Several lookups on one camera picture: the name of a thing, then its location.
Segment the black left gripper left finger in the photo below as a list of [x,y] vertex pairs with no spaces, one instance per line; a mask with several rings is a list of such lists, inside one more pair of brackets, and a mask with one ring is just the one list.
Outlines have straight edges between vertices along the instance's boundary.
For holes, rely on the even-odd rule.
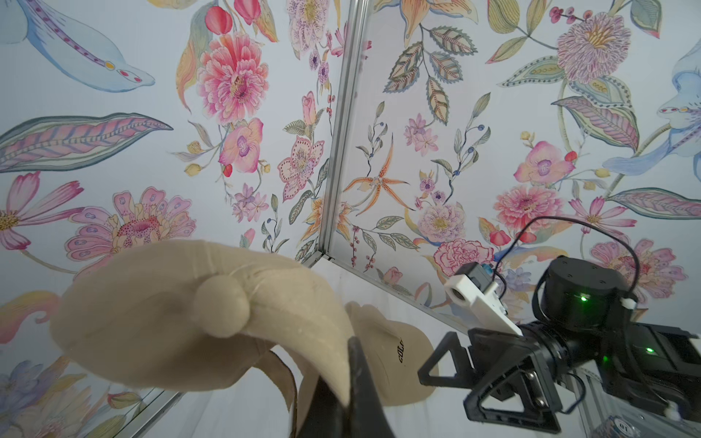
[[310,399],[309,409],[299,438],[339,438],[342,436],[342,404],[322,378],[319,378]]

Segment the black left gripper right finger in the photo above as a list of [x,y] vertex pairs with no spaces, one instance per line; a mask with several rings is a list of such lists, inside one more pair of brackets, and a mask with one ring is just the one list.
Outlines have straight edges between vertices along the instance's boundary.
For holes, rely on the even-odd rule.
[[348,342],[350,360],[350,405],[347,436],[351,438],[394,438],[376,392],[361,341]]

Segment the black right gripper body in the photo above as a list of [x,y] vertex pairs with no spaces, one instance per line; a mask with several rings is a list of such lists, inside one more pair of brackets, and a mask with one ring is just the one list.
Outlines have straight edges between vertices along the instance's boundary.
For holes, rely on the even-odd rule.
[[[555,381],[570,369],[564,338],[542,323],[525,328],[524,336],[473,328],[468,337],[476,381],[464,401],[473,422],[558,434],[557,414],[563,411]],[[518,396],[521,412],[487,408],[487,398]]]

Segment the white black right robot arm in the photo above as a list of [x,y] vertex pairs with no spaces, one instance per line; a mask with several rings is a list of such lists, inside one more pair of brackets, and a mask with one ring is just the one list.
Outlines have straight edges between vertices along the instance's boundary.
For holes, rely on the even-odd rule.
[[516,324],[498,280],[469,263],[445,283],[478,320],[468,347],[448,333],[419,369],[428,387],[467,390],[468,419],[556,434],[564,412],[556,383],[594,362],[607,394],[668,419],[700,419],[700,339],[634,322],[637,301],[617,271],[558,257],[536,286],[535,319]]

